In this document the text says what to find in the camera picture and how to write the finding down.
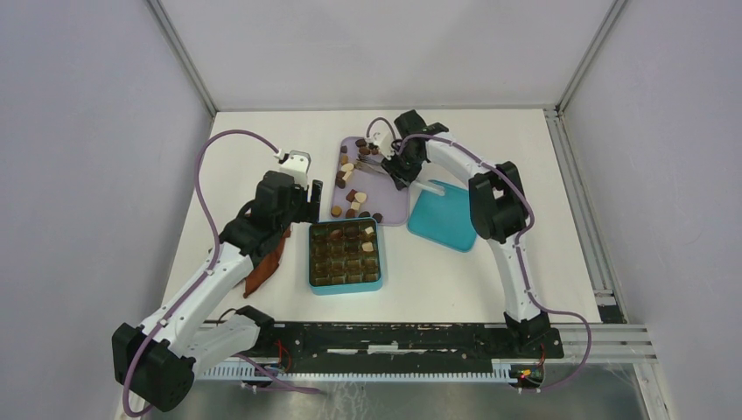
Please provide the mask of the teal chocolate box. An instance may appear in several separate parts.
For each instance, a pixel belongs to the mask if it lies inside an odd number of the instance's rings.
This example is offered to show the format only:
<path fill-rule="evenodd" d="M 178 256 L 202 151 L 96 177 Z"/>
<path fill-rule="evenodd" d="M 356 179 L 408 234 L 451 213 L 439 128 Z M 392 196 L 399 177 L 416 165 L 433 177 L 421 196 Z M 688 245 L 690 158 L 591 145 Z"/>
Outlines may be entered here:
<path fill-rule="evenodd" d="M 366 236 L 367 227 L 374 228 L 374 236 Z M 364 252 L 363 242 L 372 242 L 374 251 Z M 382 235 L 372 218 L 310 225 L 308 251 L 308 284 L 318 296 L 374 292 L 383 285 Z"/>

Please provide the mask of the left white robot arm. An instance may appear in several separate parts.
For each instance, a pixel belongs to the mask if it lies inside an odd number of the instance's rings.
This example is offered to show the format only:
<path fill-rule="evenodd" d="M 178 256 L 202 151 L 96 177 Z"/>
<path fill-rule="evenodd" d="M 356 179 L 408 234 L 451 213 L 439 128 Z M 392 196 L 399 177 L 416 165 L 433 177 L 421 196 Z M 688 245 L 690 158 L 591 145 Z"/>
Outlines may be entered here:
<path fill-rule="evenodd" d="M 130 394 L 152 408 L 170 411 L 190 392 L 202 373 L 248 350 L 268 354 L 274 332 L 249 315 L 237 313 L 207 332 L 201 326 L 222 299 L 273 251 L 294 223 L 315 223 L 323 184 L 299 184 L 290 174 L 267 171 L 255 197 L 215 236 L 209 256 L 191 279 L 139 325 L 121 324 L 112 336 L 116 380 L 122 384 L 126 414 Z"/>

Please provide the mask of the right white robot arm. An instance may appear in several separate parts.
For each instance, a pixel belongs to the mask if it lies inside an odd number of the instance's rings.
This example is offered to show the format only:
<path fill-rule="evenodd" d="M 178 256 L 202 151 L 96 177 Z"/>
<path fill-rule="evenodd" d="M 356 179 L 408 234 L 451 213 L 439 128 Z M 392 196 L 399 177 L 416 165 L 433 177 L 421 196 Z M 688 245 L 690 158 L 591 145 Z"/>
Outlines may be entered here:
<path fill-rule="evenodd" d="M 394 125 L 399 137 L 384 139 L 379 146 L 382 170 L 398 190 L 417 181 L 428 163 L 466 183 L 470 222 L 492 250 L 505 295 L 507 350 L 517 357 L 531 355 L 551 324 L 547 312 L 534 301 L 522 249 L 522 237 L 534 218 L 517 166 L 488 163 L 457 142 L 442 123 L 428 124 L 415 110 L 400 114 Z"/>

